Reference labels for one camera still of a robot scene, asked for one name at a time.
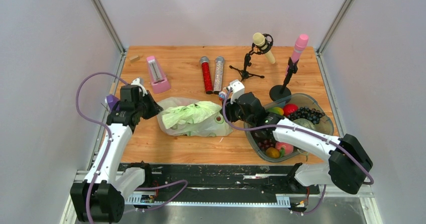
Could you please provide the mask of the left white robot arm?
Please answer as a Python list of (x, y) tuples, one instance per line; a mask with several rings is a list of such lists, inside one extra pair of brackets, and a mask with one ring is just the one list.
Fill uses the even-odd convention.
[(148, 164), (139, 163), (120, 177), (117, 169), (125, 147), (141, 119), (148, 120), (162, 111), (140, 83), (120, 89), (116, 102), (104, 124), (106, 134), (90, 171), (80, 183), (73, 183), (70, 196), (81, 222), (117, 223), (124, 213), (125, 200), (139, 187), (149, 190), (154, 184)]

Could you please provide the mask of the pale green plastic bag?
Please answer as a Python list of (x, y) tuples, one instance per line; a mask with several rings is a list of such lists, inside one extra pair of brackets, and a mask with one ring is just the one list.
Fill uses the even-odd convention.
[(222, 115), (222, 106), (212, 101), (169, 97), (158, 102), (160, 129), (170, 136), (224, 137), (233, 129)]

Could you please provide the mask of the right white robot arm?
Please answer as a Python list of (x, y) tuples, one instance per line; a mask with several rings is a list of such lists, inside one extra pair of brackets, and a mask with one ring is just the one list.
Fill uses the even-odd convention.
[(267, 111), (253, 93), (236, 96), (233, 90), (219, 93), (222, 114), (232, 128), (243, 121), (248, 132), (258, 138), (290, 144), (312, 153), (324, 161), (322, 165), (299, 164), (287, 178), (292, 192), (301, 192), (306, 186), (333, 184), (340, 190), (356, 194), (362, 185), (372, 185), (370, 171), (373, 162), (360, 141), (353, 135), (331, 136), (303, 127), (282, 115)]

